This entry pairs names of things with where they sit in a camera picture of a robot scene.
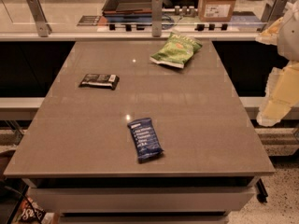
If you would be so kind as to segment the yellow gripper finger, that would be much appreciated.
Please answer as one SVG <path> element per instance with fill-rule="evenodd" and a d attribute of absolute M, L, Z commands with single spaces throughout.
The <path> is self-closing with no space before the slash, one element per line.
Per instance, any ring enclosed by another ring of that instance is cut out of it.
<path fill-rule="evenodd" d="M 282 69 L 274 67 L 269 74 L 256 120 L 264 127 L 274 126 L 298 103 L 299 62 L 289 61 Z"/>
<path fill-rule="evenodd" d="M 283 18 L 274 21 L 268 28 L 262 31 L 255 40 L 265 45 L 276 45 L 278 43 L 278 32 Z"/>

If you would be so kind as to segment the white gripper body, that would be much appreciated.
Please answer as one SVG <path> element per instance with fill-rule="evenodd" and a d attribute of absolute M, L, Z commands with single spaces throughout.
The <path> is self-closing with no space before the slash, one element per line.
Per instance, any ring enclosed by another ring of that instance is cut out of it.
<path fill-rule="evenodd" d="M 299 61 L 299 0 L 285 13 L 278 32 L 278 54 Z"/>

